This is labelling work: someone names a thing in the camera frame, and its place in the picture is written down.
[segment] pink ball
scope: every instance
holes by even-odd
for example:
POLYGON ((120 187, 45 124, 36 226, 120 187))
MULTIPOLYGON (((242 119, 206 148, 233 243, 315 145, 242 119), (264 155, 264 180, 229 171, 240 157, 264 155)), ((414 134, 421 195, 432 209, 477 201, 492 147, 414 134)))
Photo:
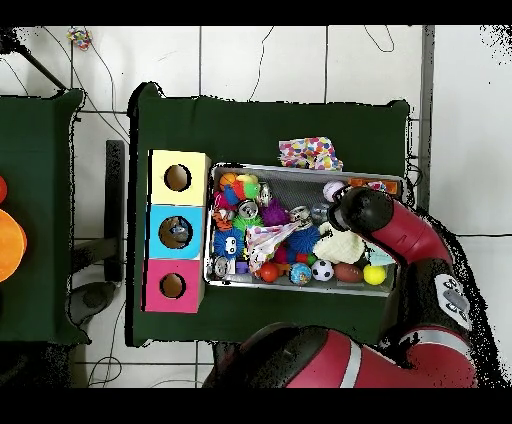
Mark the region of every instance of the pink ball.
POLYGON ((224 195, 224 193, 216 191, 215 194, 213 195, 213 198, 216 208, 226 209, 228 211, 236 210, 236 205, 230 205, 226 200, 226 196, 224 195))

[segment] green mat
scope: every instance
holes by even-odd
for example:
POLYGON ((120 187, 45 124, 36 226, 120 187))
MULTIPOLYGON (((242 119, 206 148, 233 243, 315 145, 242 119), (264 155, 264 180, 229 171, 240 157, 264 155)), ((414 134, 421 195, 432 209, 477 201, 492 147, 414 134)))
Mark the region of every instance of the green mat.
POLYGON ((24 228, 27 250, 0 283, 0 340, 85 343, 66 316, 71 269, 70 122, 83 99, 71 90, 51 99, 0 97, 0 208, 24 228))
POLYGON ((135 209, 128 216, 128 251, 135 248, 135 266, 130 267, 129 258, 128 343, 139 345, 147 339, 242 341, 277 321, 324 325, 361 342, 376 342, 385 303, 381 297, 207 286, 197 314, 142 312, 147 152, 197 151, 206 153, 213 163, 279 166, 279 140, 325 136, 333 142, 344 171, 404 176, 409 114, 405 101, 370 106, 162 98, 157 86, 148 83, 133 93, 129 109, 128 207, 135 205, 135 209))

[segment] colorful cloth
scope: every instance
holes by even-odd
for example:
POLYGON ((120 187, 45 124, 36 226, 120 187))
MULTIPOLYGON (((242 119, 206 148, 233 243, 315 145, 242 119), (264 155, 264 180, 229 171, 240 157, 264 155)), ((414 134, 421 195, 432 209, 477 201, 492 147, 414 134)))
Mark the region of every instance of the colorful cloth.
POLYGON ((84 31, 81 29, 76 29, 75 27, 71 27, 68 30, 67 37, 69 40, 73 41, 75 45, 77 45, 80 50, 87 50, 89 45, 91 44, 91 33, 89 31, 84 31))
POLYGON ((280 141, 279 150, 281 156, 278 159, 283 166, 334 171, 341 171, 343 167, 327 137, 280 141))

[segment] orange object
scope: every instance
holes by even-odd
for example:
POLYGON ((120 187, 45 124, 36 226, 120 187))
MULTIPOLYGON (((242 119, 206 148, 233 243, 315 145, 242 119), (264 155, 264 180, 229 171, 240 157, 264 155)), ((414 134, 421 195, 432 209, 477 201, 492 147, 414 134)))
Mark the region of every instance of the orange object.
POLYGON ((260 277, 266 283, 273 283, 279 277, 279 269, 272 262, 264 263, 260 269, 260 277))
POLYGON ((7 183, 0 177, 0 203, 2 203, 7 197, 7 183))
POLYGON ((236 177, 238 177, 238 175, 236 175, 234 172, 227 172, 225 173, 222 177, 220 177, 220 180, 219 180, 219 187, 222 191, 224 191, 224 186, 227 186, 227 185, 233 185, 233 183, 236 181, 236 177))
POLYGON ((23 228, 0 209, 0 282, 18 269, 26 249, 27 237, 23 228))
POLYGON ((375 178, 349 178, 348 183, 352 187, 359 187, 374 181, 382 181, 389 194, 396 194, 398 192, 398 184, 396 181, 379 180, 375 178))

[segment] orange ball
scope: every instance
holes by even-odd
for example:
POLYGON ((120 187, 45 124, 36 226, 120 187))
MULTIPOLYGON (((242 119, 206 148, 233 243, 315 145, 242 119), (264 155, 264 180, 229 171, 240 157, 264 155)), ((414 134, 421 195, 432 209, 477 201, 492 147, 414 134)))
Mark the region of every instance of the orange ball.
POLYGON ((261 266, 260 277, 266 283, 273 283, 279 277, 279 268, 272 262, 266 262, 261 266))
POLYGON ((7 197, 7 183, 0 177, 0 203, 2 203, 7 197))
POLYGON ((236 175, 234 172, 225 173, 222 177, 220 177, 220 180, 219 180, 220 189, 222 191, 224 191, 225 186, 227 186, 227 185, 232 186, 233 183, 236 181, 236 177, 238 177, 238 175, 236 175))

